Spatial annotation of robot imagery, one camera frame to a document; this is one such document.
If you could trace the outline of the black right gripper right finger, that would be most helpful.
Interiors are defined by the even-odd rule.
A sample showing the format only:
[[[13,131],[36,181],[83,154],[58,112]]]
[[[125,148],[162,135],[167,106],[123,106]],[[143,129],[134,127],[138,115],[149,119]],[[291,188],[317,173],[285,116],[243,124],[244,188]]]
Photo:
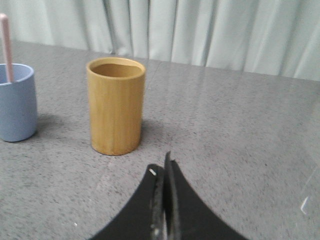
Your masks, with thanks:
[[[164,161],[163,206],[169,240],[245,239],[202,201],[170,152]]]

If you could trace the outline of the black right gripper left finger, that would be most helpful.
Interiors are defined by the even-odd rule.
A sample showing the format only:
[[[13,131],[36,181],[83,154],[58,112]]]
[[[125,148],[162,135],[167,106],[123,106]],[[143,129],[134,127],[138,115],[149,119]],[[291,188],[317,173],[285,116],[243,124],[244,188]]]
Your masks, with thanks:
[[[149,164],[129,201],[93,240],[162,240],[164,168]]]

